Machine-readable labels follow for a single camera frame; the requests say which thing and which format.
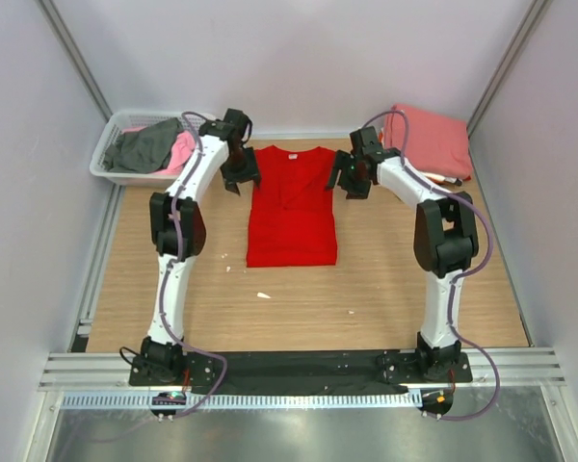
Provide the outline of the red t shirt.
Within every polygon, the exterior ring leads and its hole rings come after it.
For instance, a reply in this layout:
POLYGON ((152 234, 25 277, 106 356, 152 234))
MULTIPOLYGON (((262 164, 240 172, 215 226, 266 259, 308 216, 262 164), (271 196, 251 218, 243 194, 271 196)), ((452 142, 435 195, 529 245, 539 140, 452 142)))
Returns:
POLYGON ((247 266, 334 266, 338 244, 327 184, 335 152, 271 145, 256 150, 255 157, 261 181, 251 197, 247 266))

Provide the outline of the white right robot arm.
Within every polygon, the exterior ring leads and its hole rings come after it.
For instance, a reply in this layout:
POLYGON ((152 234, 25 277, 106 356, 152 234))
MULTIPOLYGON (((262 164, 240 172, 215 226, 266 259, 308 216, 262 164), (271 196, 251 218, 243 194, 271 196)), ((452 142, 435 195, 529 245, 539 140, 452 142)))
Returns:
POLYGON ((338 186, 348 199, 365 199, 373 185, 381 185, 414 210, 413 253, 427 280, 414 367, 423 379, 442 381, 460 363, 461 275, 479 251, 472 198, 427 179, 399 149, 384 148, 371 126, 353 131, 350 140, 349 152, 335 154, 327 188, 338 186))

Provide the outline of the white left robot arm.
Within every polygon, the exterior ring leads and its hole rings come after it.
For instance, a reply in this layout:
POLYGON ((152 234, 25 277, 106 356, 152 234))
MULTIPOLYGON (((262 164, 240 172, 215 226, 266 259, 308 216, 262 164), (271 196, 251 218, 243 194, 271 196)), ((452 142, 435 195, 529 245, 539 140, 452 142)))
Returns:
POLYGON ((206 242, 199 207, 216 173, 225 189, 238 194, 239 185, 259 185, 261 174, 254 150, 247 147, 252 121, 243 111, 228 109, 223 118, 205 118, 196 129, 185 112, 195 148, 177 179, 149 200, 151 240, 158 254, 159 281, 154 313, 140 351, 130 361, 134 386, 172 385, 186 377, 184 308, 189 279, 206 242))

